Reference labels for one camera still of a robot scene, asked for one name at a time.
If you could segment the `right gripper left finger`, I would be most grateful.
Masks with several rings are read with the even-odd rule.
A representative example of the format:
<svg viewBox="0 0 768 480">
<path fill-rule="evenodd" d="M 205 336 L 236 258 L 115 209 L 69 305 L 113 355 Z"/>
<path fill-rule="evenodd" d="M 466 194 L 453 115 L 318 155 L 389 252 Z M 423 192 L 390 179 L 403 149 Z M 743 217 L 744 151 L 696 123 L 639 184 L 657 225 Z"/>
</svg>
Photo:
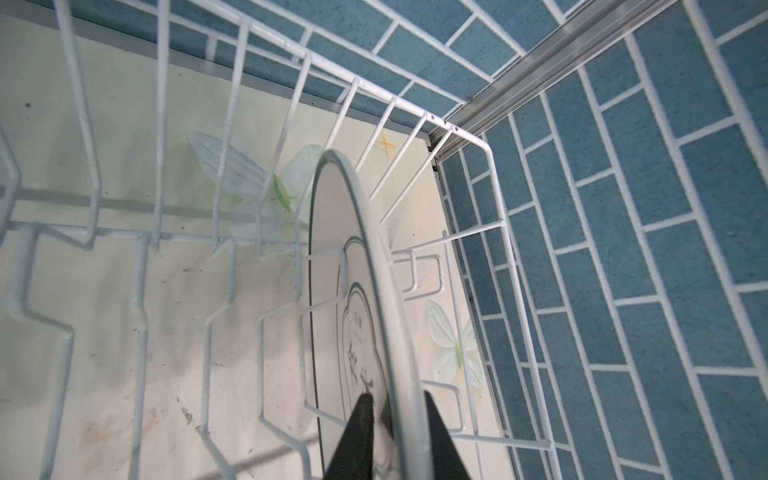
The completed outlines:
<svg viewBox="0 0 768 480">
<path fill-rule="evenodd" d="M 374 405 L 370 393 L 362 393 L 326 468 L 325 480 L 373 478 Z"/>
</svg>

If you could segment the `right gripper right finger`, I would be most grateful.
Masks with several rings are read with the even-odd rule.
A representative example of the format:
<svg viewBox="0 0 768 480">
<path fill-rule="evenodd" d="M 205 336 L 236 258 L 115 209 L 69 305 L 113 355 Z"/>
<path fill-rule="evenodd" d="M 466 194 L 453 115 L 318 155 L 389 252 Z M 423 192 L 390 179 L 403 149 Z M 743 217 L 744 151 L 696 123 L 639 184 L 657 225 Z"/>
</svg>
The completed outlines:
<svg viewBox="0 0 768 480">
<path fill-rule="evenodd" d="M 434 478 L 436 480 L 469 480 L 470 476 L 451 440 L 432 395 L 425 391 L 424 396 L 430 431 Z"/>
</svg>

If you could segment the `white curved plate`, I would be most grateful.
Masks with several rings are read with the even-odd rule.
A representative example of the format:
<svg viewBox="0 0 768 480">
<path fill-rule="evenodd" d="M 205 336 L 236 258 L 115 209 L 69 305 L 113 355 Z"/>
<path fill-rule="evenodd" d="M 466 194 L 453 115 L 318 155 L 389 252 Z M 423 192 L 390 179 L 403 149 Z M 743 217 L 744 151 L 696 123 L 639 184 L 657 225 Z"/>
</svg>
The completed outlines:
<svg viewBox="0 0 768 480">
<path fill-rule="evenodd" d="M 434 476 L 427 406 L 392 257 L 349 160 L 322 153 L 313 177 L 308 315 L 321 458 L 328 467 L 360 395 L 373 407 L 372 474 Z"/>
</svg>

